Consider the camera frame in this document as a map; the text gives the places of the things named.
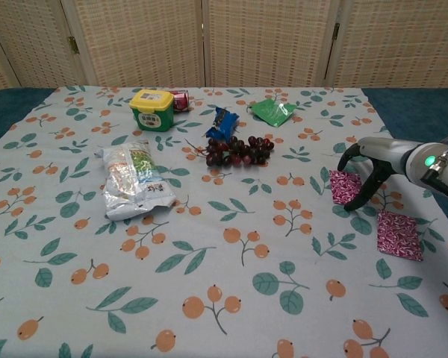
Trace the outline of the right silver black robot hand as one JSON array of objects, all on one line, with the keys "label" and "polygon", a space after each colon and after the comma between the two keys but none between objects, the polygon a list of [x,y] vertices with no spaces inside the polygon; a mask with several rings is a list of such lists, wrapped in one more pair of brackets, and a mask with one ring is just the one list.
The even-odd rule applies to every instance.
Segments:
[{"label": "right silver black robot hand", "polygon": [[345,150],[337,165],[338,171],[342,171],[354,157],[370,159],[373,170],[358,194],[344,204],[344,209],[354,211],[363,207],[391,175],[404,175],[406,160],[419,145],[414,141],[366,136]]}]

